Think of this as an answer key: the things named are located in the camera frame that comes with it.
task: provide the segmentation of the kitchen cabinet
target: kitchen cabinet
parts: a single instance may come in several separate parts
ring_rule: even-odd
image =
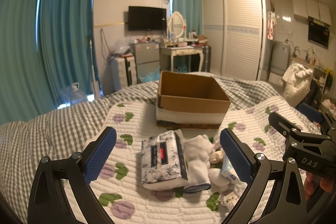
[[[308,19],[307,1],[306,0],[293,0],[294,16]]]
[[[329,7],[322,2],[318,2],[318,5],[320,11],[320,20],[324,23],[327,23],[328,25],[331,25]]]
[[[308,16],[320,20],[319,4],[317,0],[306,0]]]

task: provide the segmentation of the black suitcase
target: black suitcase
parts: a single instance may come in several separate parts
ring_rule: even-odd
[[[203,46],[203,64],[201,67],[201,71],[209,72],[210,71],[210,58],[211,58],[211,47]],[[200,64],[200,56],[199,54],[191,55],[191,71],[198,71]]]

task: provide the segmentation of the mini fridge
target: mini fridge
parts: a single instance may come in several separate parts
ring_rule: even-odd
[[[131,46],[135,57],[137,78],[145,77],[160,66],[159,44],[156,42],[134,43]]]

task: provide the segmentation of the wall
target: wall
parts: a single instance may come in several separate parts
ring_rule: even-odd
[[[127,25],[109,25],[103,27],[100,25],[127,22],[127,11],[130,5],[158,8],[167,7],[167,15],[169,15],[169,6],[165,5],[163,0],[93,0],[94,41],[100,83],[104,95],[114,91],[112,74],[106,57],[109,55],[109,51],[114,52],[115,41],[118,37],[141,38],[145,35],[145,32],[129,32]],[[107,44],[101,41],[101,29],[104,30]],[[161,32],[153,33],[154,38],[160,37],[160,35]]]
[[[292,0],[275,0],[277,25],[275,28],[275,40],[285,41],[288,38],[292,41],[294,46],[300,48],[299,57],[305,59],[306,53],[304,50],[309,47],[313,47],[317,57],[321,61],[323,67],[330,69],[334,68],[336,61],[336,18],[332,16],[332,27],[330,30],[329,48],[328,50],[317,46],[308,41],[308,24],[297,21],[294,18],[293,3]],[[287,22],[282,19],[282,16],[291,17],[291,22]]]

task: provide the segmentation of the floral bedspread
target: floral bedspread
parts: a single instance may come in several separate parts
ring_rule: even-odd
[[[268,124],[268,115],[273,111],[278,111],[304,131],[318,134],[313,124],[280,96],[271,97],[245,110],[228,111],[218,130],[182,129],[182,133],[185,138],[207,134],[216,139],[223,128],[230,127],[255,153],[262,151],[271,160],[281,160],[285,139]],[[158,192],[142,187],[141,141],[167,131],[166,128],[156,126],[155,106],[121,102],[110,109],[101,132],[106,126],[117,130],[117,144],[98,179],[92,181],[90,186],[116,224],[157,224],[158,221],[160,224],[219,224],[224,220],[228,210],[219,204],[222,193],[215,185],[210,190],[196,194],[184,193],[181,188]],[[268,183],[253,218],[260,217],[272,185],[272,182]],[[245,187],[243,183],[233,191],[240,196]],[[76,218],[86,223],[69,184],[65,184],[65,189]]]

